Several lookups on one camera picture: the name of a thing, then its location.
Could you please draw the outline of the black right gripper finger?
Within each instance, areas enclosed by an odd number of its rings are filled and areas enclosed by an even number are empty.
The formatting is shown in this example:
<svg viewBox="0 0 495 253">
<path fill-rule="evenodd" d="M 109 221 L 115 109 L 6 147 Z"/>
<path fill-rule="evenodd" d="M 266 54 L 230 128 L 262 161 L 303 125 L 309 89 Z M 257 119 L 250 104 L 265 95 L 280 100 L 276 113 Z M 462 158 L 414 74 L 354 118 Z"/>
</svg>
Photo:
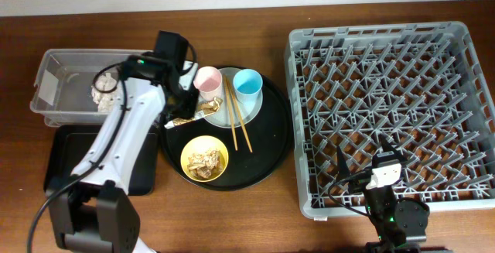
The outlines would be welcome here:
<svg viewBox="0 0 495 253">
<path fill-rule="evenodd" d="M 393 157 L 394 159 L 397 160 L 402 160 L 402 155 L 399 153 L 399 151 L 392 146 L 392 144 L 387 140 L 386 135 L 379 135 L 378 139 L 381 144 L 382 148 L 382 153 L 380 153 L 378 156 L 379 157 Z"/>
<path fill-rule="evenodd" d="M 346 179 L 350 175 L 350 171 L 343 151 L 339 146 L 336 147 L 336 156 L 338 167 L 337 179 Z"/>
</svg>

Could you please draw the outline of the pink plastic cup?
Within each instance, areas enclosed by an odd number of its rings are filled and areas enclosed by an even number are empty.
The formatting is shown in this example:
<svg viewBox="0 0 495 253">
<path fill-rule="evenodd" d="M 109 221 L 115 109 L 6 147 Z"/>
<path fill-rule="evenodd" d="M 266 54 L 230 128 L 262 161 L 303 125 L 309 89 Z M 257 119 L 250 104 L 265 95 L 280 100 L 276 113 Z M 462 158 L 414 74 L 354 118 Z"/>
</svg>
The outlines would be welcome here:
<svg viewBox="0 0 495 253">
<path fill-rule="evenodd" d="M 216 67 L 199 68 L 193 84 L 205 101 L 212 101 L 215 97 L 222 97 L 223 76 Z"/>
</svg>

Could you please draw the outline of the white tissue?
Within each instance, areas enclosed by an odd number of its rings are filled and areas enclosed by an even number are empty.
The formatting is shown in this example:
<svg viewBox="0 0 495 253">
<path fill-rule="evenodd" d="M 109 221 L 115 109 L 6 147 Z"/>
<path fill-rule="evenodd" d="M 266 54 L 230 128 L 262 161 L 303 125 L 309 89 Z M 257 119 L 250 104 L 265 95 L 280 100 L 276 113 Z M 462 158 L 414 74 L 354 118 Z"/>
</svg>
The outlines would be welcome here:
<svg viewBox="0 0 495 253">
<path fill-rule="evenodd" d="M 114 106 L 116 100 L 116 87 L 118 82 L 111 73 L 100 75 L 96 84 L 91 87 L 92 101 L 97 105 L 97 111 L 108 113 Z"/>
</svg>

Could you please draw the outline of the gold foil wrapper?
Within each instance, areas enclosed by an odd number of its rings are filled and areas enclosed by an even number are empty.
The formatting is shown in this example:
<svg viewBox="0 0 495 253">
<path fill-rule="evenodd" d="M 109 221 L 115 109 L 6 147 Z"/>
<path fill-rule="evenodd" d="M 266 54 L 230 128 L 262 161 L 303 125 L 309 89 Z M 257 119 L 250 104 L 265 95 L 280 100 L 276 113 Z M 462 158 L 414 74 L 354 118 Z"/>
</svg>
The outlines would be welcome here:
<svg viewBox="0 0 495 253">
<path fill-rule="evenodd" d="M 175 118 L 164 124 L 165 129 L 171 129 L 192 121 L 203 119 L 207 116 L 216 114 L 222 107 L 224 100 L 219 97 L 214 97 L 212 101 L 200 100 L 196 106 L 194 116 L 191 118 Z"/>
</svg>

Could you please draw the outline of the blue plastic cup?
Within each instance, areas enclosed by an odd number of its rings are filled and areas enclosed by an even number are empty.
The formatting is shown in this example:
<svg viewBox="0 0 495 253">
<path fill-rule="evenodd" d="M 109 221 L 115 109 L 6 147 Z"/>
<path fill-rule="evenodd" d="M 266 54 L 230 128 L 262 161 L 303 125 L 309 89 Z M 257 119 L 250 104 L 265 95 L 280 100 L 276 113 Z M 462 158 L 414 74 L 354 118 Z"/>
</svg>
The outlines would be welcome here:
<svg viewBox="0 0 495 253">
<path fill-rule="evenodd" d="M 243 69 L 234 75 L 233 86 L 239 102 L 254 103 L 261 93 L 263 79 L 256 70 Z"/>
</svg>

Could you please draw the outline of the wooden chopstick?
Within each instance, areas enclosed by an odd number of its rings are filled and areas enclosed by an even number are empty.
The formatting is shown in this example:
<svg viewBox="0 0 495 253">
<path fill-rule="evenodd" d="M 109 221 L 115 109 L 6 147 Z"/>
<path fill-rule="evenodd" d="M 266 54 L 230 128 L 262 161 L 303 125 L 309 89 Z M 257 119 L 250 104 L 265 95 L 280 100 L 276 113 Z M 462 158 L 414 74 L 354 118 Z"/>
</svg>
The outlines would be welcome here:
<svg viewBox="0 0 495 253">
<path fill-rule="evenodd" d="M 231 133 L 232 133 L 233 141 L 234 141 L 234 149 L 235 149 L 235 151 L 237 151 L 238 150 L 237 135 L 236 135 L 235 126 L 234 126 L 233 108 L 232 108 L 232 103 L 231 103 L 231 98 L 230 98 L 228 81 L 227 81 L 227 77 L 225 75 L 223 75 L 223 83 L 224 83 L 224 92 L 225 92 L 226 102 L 227 102 L 227 110 L 228 110 L 229 119 L 230 119 L 230 128 L 231 128 Z"/>
<path fill-rule="evenodd" d="M 252 149 L 252 146 L 251 146 L 251 141 L 249 139 L 249 135 L 248 135 L 247 129 L 246 129 L 245 125 L 244 125 L 244 121 L 243 121 L 243 118 L 242 118 L 241 110 L 240 110 L 240 108 L 238 106 L 237 99 L 236 99 L 235 94 L 234 94 L 234 88 L 232 86 L 232 83 L 228 79 L 227 79 L 227 88 L 230 91 L 230 95 L 232 96 L 232 101 L 234 103 L 234 108 L 235 108 L 235 111 L 237 113 L 237 117 L 239 119 L 239 122 L 241 124 L 241 129 L 242 129 L 242 132 L 244 133 L 244 138 L 246 140 L 247 147 L 249 148 L 249 151 L 251 153 L 253 153 L 253 149 Z"/>
</svg>

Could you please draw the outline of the yellow bowl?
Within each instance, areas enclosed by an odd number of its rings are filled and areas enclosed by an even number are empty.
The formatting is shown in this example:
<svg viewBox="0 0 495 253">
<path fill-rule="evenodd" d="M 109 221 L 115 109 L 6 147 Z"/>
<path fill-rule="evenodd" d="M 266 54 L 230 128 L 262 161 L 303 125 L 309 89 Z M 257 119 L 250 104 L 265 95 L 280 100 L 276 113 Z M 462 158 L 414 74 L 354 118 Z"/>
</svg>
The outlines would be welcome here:
<svg viewBox="0 0 495 253">
<path fill-rule="evenodd" d="M 220 177 L 227 169 L 229 153 L 221 140 L 202 135 L 190 140 L 183 148 L 180 165 L 186 176 L 206 183 Z"/>
</svg>

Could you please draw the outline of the food scraps with rice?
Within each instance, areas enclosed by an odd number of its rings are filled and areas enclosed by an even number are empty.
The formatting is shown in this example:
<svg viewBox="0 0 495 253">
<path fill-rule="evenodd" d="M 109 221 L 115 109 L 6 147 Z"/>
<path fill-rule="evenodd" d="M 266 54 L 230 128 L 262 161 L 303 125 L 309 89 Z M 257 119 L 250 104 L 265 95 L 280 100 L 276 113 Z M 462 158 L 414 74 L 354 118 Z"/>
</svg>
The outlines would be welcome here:
<svg viewBox="0 0 495 253">
<path fill-rule="evenodd" d="M 208 149 L 203 153 L 194 152 L 188 158 L 187 168 L 198 179 L 210 179 L 223 170 L 218 149 Z"/>
</svg>

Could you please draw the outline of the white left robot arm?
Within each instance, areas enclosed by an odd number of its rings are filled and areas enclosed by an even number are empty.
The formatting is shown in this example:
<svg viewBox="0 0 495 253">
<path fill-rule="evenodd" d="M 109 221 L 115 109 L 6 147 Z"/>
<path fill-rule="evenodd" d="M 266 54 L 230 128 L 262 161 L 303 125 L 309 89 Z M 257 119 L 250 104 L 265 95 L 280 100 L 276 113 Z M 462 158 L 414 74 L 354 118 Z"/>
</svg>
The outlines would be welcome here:
<svg viewBox="0 0 495 253">
<path fill-rule="evenodd" d="M 116 63 L 117 100 L 94 143 L 73 168 L 66 183 L 53 180 L 46 201 L 29 229 L 26 250 L 49 211 L 56 245 L 72 252 L 150 252 L 140 238 L 140 217 L 128 198 L 132 171 L 156 119 L 170 121 L 195 115 L 199 91 L 183 87 L 197 65 L 188 67 L 195 49 L 178 33 L 161 31 L 151 52 Z"/>
</svg>

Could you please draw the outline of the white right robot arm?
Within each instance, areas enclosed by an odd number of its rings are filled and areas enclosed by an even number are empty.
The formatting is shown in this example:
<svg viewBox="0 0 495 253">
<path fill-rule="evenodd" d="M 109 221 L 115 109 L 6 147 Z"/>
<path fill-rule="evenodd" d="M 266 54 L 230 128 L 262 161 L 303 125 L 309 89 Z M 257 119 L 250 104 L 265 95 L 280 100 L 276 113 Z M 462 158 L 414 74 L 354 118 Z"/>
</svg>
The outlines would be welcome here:
<svg viewBox="0 0 495 253">
<path fill-rule="evenodd" d="M 382 152 L 372 157 L 371 166 L 352 173 L 342 149 L 336 150 L 338 174 L 336 185 L 348 185 L 350 194 L 363 194 L 362 213 L 373 224 L 379 241 L 366 243 L 365 252 L 420 252 L 426 241 L 425 230 L 430 214 L 429 206 L 409 197 L 398 199 L 393 185 L 403 176 L 407 161 L 388 140 L 379 137 Z"/>
</svg>

